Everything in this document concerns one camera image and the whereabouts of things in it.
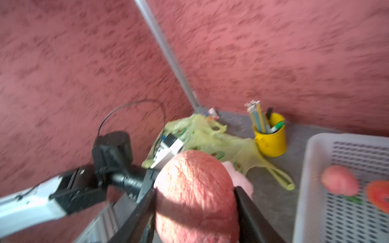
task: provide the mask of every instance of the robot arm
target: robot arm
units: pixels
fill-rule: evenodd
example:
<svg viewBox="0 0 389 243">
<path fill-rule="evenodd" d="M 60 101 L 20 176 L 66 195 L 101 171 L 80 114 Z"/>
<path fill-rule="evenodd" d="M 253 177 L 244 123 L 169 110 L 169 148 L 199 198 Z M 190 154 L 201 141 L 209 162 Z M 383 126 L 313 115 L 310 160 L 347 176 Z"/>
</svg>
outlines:
<svg viewBox="0 0 389 243">
<path fill-rule="evenodd" d="M 0 239 L 35 224 L 66 216 L 66 211 L 49 198 L 57 191 L 61 181 L 62 177 L 56 176 L 35 188 L 1 198 Z"/>
<path fill-rule="evenodd" d="M 60 219 L 105 200 L 91 165 L 70 170 L 0 199 L 0 238 Z"/>
<path fill-rule="evenodd" d="M 93 165 L 84 165 L 32 188 L 0 198 L 0 239 L 22 229 L 77 213 L 105 201 L 114 185 L 133 198 L 144 196 L 147 169 L 131 165 L 130 138 L 125 132 L 98 136 L 92 149 Z M 153 181 L 147 180 L 147 190 Z"/>
</svg>

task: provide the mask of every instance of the red fruit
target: red fruit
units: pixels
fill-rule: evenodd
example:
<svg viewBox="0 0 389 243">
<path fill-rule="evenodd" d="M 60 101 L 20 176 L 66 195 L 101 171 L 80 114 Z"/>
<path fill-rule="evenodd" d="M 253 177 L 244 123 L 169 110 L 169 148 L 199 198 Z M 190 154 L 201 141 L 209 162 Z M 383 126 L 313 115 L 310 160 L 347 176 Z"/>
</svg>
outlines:
<svg viewBox="0 0 389 243">
<path fill-rule="evenodd" d="M 366 187 L 367 198 L 374 206 L 389 214 L 389 180 L 376 180 Z"/>
<path fill-rule="evenodd" d="M 354 196 L 359 192 L 357 178 L 341 165 L 327 167 L 321 176 L 321 182 L 333 194 Z"/>
</svg>

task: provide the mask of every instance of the white plastic basket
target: white plastic basket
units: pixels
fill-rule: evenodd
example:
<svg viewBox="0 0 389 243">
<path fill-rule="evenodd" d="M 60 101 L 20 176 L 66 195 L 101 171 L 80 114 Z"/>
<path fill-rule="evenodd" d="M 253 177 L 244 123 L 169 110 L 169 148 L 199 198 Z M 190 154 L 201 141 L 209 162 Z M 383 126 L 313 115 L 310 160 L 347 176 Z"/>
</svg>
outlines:
<svg viewBox="0 0 389 243">
<path fill-rule="evenodd" d="M 348 167 L 358 178 L 363 204 L 330 194 L 320 182 L 331 165 Z M 321 133 L 307 143 L 293 243 L 388 243 L 389 215 L 374 207 L 364 189 L 373 180 L 389 180 L 389 139 Z"/>
</svg>

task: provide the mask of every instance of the pink ball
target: pink ball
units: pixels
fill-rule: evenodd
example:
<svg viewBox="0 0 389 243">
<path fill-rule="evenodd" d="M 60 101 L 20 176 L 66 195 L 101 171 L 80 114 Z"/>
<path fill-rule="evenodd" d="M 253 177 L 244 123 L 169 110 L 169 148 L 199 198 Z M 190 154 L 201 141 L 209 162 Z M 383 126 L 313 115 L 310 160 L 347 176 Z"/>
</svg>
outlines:
<svg viewBox="0 0 389 243">
<path fill-rule="evenodd" d="M 234 186 L 224 166 L 201 151 L 176 155 L 159 173 L 156 230 L 164 243 L 236 243 Z"/>
<path fill-rule="evenodd" d="M 357 178 L 341 165 L 327 167 L 322 174 L 321 182 L 333 194 L 354 196 L 359 192 Z"/>
</svg>

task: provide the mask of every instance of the pink textured wall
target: pink textured wall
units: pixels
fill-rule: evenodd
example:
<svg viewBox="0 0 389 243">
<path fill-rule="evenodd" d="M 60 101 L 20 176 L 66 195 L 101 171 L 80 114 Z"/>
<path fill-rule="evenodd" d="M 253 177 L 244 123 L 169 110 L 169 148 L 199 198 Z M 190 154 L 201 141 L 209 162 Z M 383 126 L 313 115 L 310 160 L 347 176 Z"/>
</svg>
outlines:
<svg viewBox="0 0 389 243">
<path fill-rule="evenodd" d="M 91 163 L 105 115 L 146 97 L 169 120 L 193 112 L 133 1 L 0 1 L 0 197 Z M 138 105 L 102 132 L 128 131 L 140 164 L 161 128 L 160 110 Z M 103 206 L 10 239 L 71 242 Z"/>
<path fill-rule="evenodd" d="M 147 1 L 203 105 L 389 135 L 389 1 Z"/>
</svg>

